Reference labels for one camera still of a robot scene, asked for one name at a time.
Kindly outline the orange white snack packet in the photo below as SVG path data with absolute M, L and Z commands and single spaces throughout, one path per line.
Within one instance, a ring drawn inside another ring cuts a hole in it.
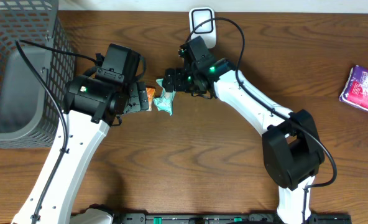
M 156 89 L 151 88 L 151 87 L 147 87 L 146 92 L 147 92 L 147 99 L 148 99 L 148 104 L 149 104 L 149 108 L 147 109 L 147 111 L 152 111 L 152 103 L 153 103 L 153 100 L 154 100 Z

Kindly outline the teal snack packet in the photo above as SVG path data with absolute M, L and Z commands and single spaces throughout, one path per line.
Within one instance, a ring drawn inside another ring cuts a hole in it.
M 153 99 L 154 105 L 159 111 L 166 111 L 170 116 L 173 114 L 173 99 L 176 95 L 175 91 L 167 92 L 162 86 L 163 78 L 156 79 L 157 84 L 162 87 L 162 93 L 159 97 Z

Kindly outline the purple red snack bag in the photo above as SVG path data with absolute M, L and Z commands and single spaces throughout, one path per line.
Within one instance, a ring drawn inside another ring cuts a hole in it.
M 368 69 L 360 65 L 351 68 L 339 101 L 368 112 Z

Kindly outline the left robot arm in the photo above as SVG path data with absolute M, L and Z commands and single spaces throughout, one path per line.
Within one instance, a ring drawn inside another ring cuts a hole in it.
M 145 58 L 136 51 L 110 44 L 97 54 L 94 67 L 69 81 L 57 103 L 60 122 L 40 175 L 13 223 L 113 223 L 114 214 L 96 205 L 79 215 L 71 211 L 98 146 L 115 120 L 149 109 L 143 73 Z

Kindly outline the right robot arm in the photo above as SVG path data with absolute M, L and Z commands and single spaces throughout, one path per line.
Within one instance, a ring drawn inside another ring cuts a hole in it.
M 218 60 L 201 37 L 178 51 L 181 68 L 169 68 L 162 86 L 204 97 L 210 93 L 234 108 L 261 135 L 264 166 L 278 185 L 277 215 L 284 223 L 305 223 L 311 215 L 308 190 L 324 162 L 309 112 L 279 105 L 252 85 L 229 60 Z

